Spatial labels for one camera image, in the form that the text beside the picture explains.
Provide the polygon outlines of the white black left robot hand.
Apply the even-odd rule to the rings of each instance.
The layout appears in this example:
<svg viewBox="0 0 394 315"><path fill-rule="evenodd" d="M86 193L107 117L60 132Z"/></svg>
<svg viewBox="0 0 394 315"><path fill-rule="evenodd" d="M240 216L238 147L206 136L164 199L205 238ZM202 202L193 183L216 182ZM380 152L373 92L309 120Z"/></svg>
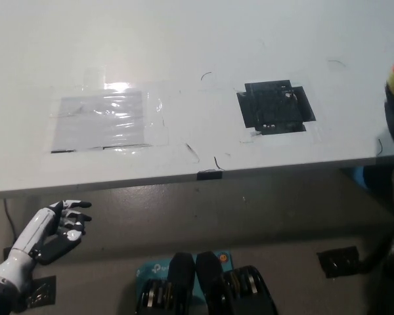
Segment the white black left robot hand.
<svg viewBox="0 0 394 315"><path fill-rule="evenodd" d="M85 223L92 220L78 209L90 207L88 201L63 200L40 209L26 225L8 257L23 257L42 265L63 257L81 243Z"/></svg>

